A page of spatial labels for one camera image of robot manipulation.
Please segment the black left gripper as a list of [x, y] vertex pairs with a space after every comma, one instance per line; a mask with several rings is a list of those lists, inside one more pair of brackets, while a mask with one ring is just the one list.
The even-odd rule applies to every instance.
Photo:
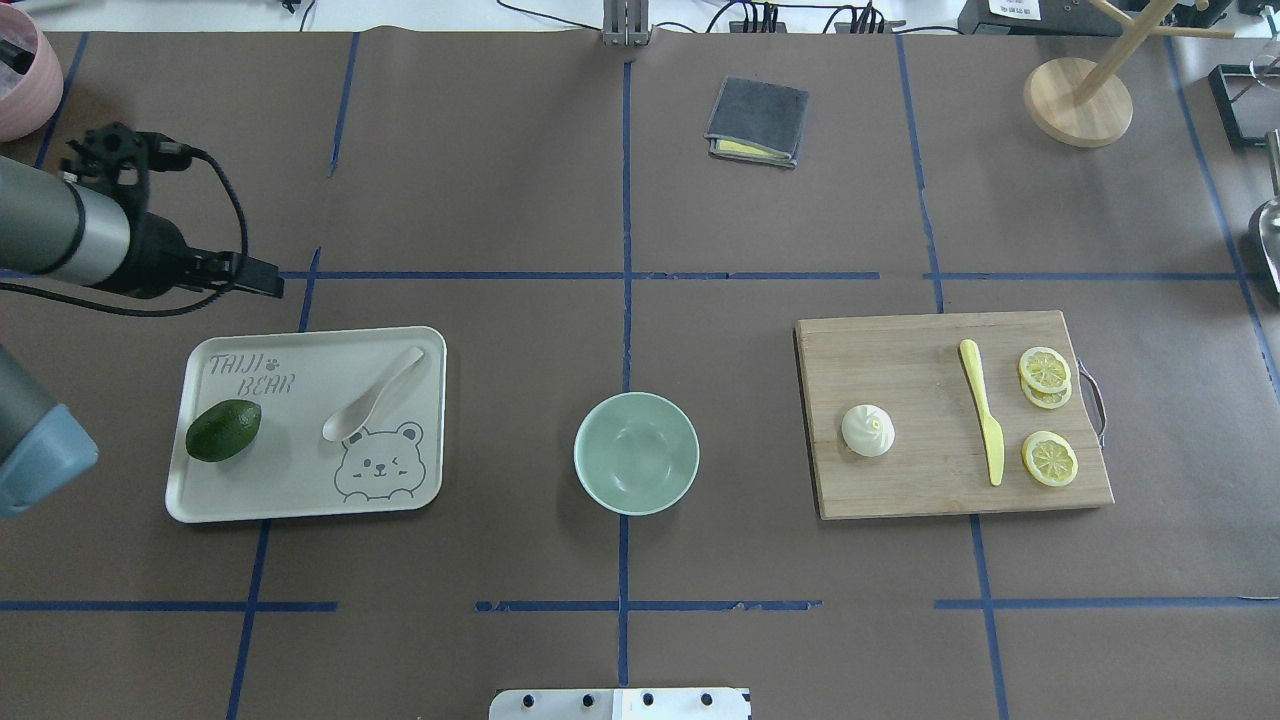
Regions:
[[175, 287], [218, 290], [230, 279], [233, 290], [271, 299], [284, 296], [276, 265], [232, 251], [192, 249], [178, 227], [161, 217], [143, 215], [131, 241], [125, 260], [128, 297], [156, 299]]

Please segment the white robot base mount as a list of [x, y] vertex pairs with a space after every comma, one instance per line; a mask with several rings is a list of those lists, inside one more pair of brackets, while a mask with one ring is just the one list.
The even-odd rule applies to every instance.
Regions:
[[751, 719], [748, 689], [641, 687], [508, 689], [490, 702], [489, 719]]

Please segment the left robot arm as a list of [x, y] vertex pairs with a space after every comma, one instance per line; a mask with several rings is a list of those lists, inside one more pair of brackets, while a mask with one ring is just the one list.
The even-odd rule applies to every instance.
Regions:
[[[192, 249], [169, 220], [146, 210], [142, 184], [104, 190], [59, 179], [3, 160], [3, 268], [116, 296], [151, 300], [174, 290], [202, 299], [169, 307], [178, 316], [233, 290], [279, 299], [280, 272], [236, 252]], [[58, 402], [18, 359], [1, 354], [1, 510], [14, 518], [60, 489], [99, 460], [99, 447], [65, 404]]]

